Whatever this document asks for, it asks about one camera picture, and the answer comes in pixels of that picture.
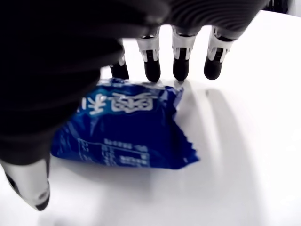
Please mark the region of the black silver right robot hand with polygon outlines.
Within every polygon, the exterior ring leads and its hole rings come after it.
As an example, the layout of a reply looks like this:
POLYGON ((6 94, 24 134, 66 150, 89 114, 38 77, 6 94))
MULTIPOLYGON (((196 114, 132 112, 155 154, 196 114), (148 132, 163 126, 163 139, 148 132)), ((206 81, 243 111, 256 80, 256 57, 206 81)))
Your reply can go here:
POLYGON ((210 39, 205 75, 220 74, 215 49, 246 30, 265 0, 3 0, 0 3, 0 163, 13 190, 44 210, 55 131, 94 88, 100 69, 123 56, 122 38, 164 24, 177 36, 204 25, 210 39))

